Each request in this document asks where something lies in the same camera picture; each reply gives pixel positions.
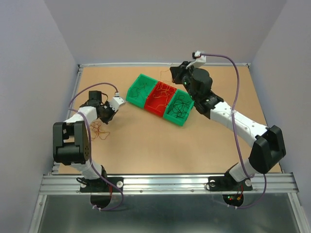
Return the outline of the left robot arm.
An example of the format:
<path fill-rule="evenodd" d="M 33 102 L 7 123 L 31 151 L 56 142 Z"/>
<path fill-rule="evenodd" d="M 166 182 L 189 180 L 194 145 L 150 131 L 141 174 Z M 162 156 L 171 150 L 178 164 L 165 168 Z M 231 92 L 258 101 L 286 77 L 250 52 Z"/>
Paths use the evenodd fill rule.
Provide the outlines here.
<path fill-rule="evenodd" d="M 111 100 L 103 102 L 104 95 L 101 91 L 89 91 L 88 100 L 75 114 L 54 123 L 52 129 L 53 159 L 81 173 L 82 177 L 77 178 L 81 192 L 113 191 L 105 168 L 92 159 L 90 125 L 98 119 L 108 124 L 124 104 L 124 99 L 116 91 Z"/>

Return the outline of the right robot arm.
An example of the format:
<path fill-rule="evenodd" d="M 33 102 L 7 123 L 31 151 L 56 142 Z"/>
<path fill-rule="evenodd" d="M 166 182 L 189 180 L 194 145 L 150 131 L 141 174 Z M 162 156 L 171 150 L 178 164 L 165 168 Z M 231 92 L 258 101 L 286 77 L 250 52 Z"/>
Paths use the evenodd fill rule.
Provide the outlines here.
<path fill-rule="evenodd" d="M 234 110 L 212 91 L 213 80 L 207 70 L 184 61 L 177 67 L 170 67 L 170 72 L 172 82 L 183 85 L 200 114 L 230 129 L 236 142 L 241 138 L 251 146 L 249 157 L 240 159 L 225 173 L 226 188 L 235 189 L 256 173 L 268 173 L 286 155 L 281 128 L 259 124 Z"/>

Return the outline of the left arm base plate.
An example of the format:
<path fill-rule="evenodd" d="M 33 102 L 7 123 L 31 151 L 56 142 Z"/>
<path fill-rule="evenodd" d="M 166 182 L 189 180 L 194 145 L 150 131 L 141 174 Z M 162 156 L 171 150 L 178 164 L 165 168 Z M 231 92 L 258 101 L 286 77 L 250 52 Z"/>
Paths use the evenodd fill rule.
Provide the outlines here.
<path fill-rule="evenodd" d="M 76 181 L 80 183 L 81 193 L 108 193 L 111 188 L 109 184 L 103 181 L 101 178 L 95 180 L 87 180 L 84 177 L 76 178 Z M 122 177 L 108 177 L 108 181 L 117 186 L 117 183 L 124 183 Z"/>

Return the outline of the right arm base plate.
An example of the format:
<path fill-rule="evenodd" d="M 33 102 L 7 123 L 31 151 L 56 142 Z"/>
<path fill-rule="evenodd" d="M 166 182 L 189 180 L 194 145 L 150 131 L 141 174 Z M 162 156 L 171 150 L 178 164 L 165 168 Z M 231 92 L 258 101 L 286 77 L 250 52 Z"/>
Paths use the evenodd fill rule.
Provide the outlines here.
<path fill-rule="evenodd" d="M 205 189 L 211 192 L 231 192 L 231 191 L 252 191 L 252 185 L 247 185 L 246 180 L 236 182 L 233 178 L 226 176 L 208 177 Z"/>

